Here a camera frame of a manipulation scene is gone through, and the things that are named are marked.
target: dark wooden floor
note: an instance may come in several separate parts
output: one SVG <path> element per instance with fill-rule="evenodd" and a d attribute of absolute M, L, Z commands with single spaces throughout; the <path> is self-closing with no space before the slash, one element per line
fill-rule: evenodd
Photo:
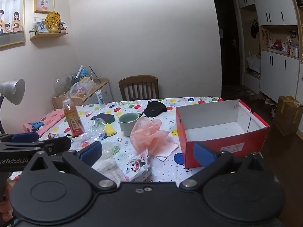
<path fill-rule="evenodd" d="M 303 226 L 303 141 L 296 135 L 283 136 L 273 124 L 272 106 L 264 100 L 249 100 L 243 91 L 223 91 L 224 100 L 241 99 L 269 125 L 262 156 L 280 180 L 286 193 L 286 204 L 279 220 L 287 227 Z"/>

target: polka dot tablecloth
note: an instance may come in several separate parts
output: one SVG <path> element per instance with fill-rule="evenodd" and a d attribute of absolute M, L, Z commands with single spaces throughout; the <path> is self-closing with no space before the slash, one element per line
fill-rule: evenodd
<path fill-rule="evenodd" d="M 174 140 L 176 144 L 179 145 L 179 138 L 176 127 L 176 107 L 204 104 L 208 102 L 223 101 L 221 98 L 217 97 L 186 97 L 186 98 L 170 98 L 170 99 L 156 99 L 152 101 L 160 101 L 164 103 L 167 107 L 167 112 L 158 115 L 155 118 L 149 119 L 159 119 L 162 121 L 162 130 L 169 130 L 169 136 Z M 130 143 L 129 137 L 123 135 L 123 131 L 120 129 L 118 119 L 122 114 L 125 113 L 139 113 L 141 114 L 147 107 L 147 100 L 141 101 L 127 101 L 127 102 L 114 102 L 107 103 L 105 108 L 100 109 L 98 104 L 92 104 L 82 107 L 77 107 L 79 116 L 82 120 L 85 130 L 88 130 L 92 124 L 93 120 L 91 117 L 98 115 L 99 113 L 113 114 L 115 116 L 115 121 L 111 124 L 112 127 L 117 131 L 116 135 L 107 137 L 102 140 L 101 143 L 114 142 L 115 154 L 113 158 L 115 159 L 118 166 L 124 170 L 125 165 L 131 159 L 131 157 L 136 155 L 136 151 Z M 60 136 L 64 136 L 70 133 L 70 128 L 66 122 L 66 119 L 62 119 L 55 126 L 49 129 L 40 140 L 46 140 L 49 133 L 55 133 Z M 98 169 L 98 162 L 93 166 L 94 169 Z M 202 168 L 185 169 L 184 161 L 180 147 L 178 147 L 165 161 L 161 161 L 155 157 L 151 157 L 151 174 L 147 179 L 148 182 L 170 182 L 175 181 L 177 185 L 180 184 L 186 178 L 191 177 L 196 172 L 200 171 Z M 20 173 L 13 173 L 11 179 L 15 179 Z"/>

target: door handle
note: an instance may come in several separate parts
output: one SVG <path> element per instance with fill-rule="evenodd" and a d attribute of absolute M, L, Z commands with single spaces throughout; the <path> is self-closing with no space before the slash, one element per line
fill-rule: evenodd
<path fill-rule="evenodd" d="M 235 48 L 235 47 L 237 47 L 237 41 L 236 41 L 236 39 L 234 39 L 234 43 L 233 43 L 233 44 L 231 44 L 231 45 L 233 45 L 233 46 L 234 46 L 234 48 Z"/>

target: open cardboard box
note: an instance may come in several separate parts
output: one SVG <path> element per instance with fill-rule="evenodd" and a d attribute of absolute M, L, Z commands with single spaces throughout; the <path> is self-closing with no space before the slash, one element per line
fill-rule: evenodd
<path fill-rule="evenodd" d="M 176 116 L 186 169 L 201 166 L 193 156 L 196 142 L 217 152 L 225 150 L 234 156 L 247 156 L 261 150 L 269 128 L 241 100 L 177 107 Z"/>

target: black face mask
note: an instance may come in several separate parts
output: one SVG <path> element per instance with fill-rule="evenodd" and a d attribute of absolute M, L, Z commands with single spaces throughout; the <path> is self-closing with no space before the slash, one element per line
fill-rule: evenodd
<path fill-rule="evenodd" d="M 254 22 L 251 25 L 250 32 L 251 32 L 251 36 L 253 38 L 257 37 L 257 34 L 259 32 L 259 25 L 258 25 L 258 22 L 255 19 L 254 19 Z"/>
<path fill-rule="evenodd" d="M 148 102 L 147 108 L 144 109 L 143 113 L 146 117 L 153 118 L 166 111 L 167 108 L 162 102 Z"/>

